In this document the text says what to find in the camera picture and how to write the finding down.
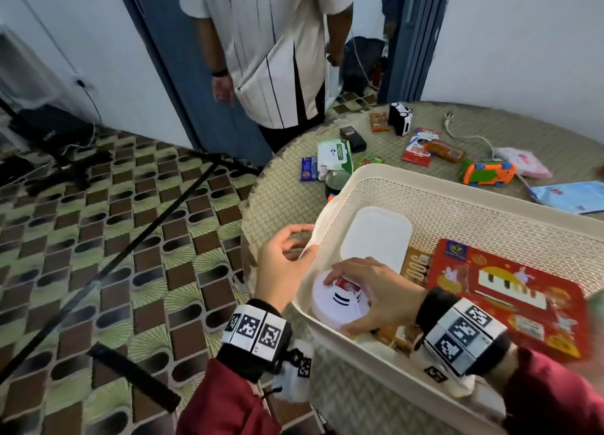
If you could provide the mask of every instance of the round woven mat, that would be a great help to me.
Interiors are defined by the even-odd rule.
[[[441,131],[441,139],[466,150],[473,159],[490,156],[488,146],[478,139],[452,140],[444,133],[443,115],[453,112],[450,129],[456,136],[480,134],[494,147],[514,147],[532,151],[554,174],[553,179],[528,179],[531,186],[597,180],[604,164],[604,146],[564,128],[502,110],[467,105],[413,103],[412,128]],[[386,111],[387,106],[372,111]],[[387,164],[458,182],[458,165],[433,157],[429,167],[400,159],[411,134],[398,137],[393,131],[372,133],[369,112],[349,113],[326,122],[302,135],[283,149],[258,178],[243,212],[243,260],[248,285],[255,286],[255,258],[262,242],[290,223],[314,223],[326,204],[322,182],[300,182],[302,157],[316,155],[317,141],[339,137],[339,129],[354,127],[367,142],[367,153],[380,156]],[[355,163],[363,153],[355,154]],[[479,187],[502,195],[530,200],[518,179],[502,188]],[[604,212],[591,217],[604,220]],[[294,309],[286,311],[295,336],[309,339],[302,317]],[[454,433],[447,424],[390,392],[373,379],[320,348],[313,366],[311,403],[344,435],[380,433]]]

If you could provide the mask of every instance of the beige basket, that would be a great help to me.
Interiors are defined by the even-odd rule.
[[[316,221],[311,243],[319,244],[320,251],[294,306],[318,342],[459,431],[503,433],[463,402],[442,393],[404,355],[371,335],[348,340],[309,315],[313,280],[338,260],[344,235],[365,206],[407,217],[413,227],[410,245],[415,248],[433,252],[439,239],[457,240],[575,281],[586,297],[604,287],[604,222],[378,164],[355,172]]]

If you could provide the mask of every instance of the red sleeve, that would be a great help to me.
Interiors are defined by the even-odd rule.
[[[182,412],[176,435],[278,435],[281,426],[250,383],[211,359],[205,378]]]
[[[604,398],[585,379],[525,348],[518,361],[503,395],[510,435],[604,434]]]

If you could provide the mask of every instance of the black phone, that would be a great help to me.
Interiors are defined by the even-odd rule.
[[[340,136],[349,142],[352,153],[367,150],[365,139],[352,126],[340,128]]]

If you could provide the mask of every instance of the toy car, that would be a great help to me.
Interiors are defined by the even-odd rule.
[[[494,185],[503,187],[513,179],[516,166],[507,161],[472,161],[461,162],[460,179],[464,185]]]

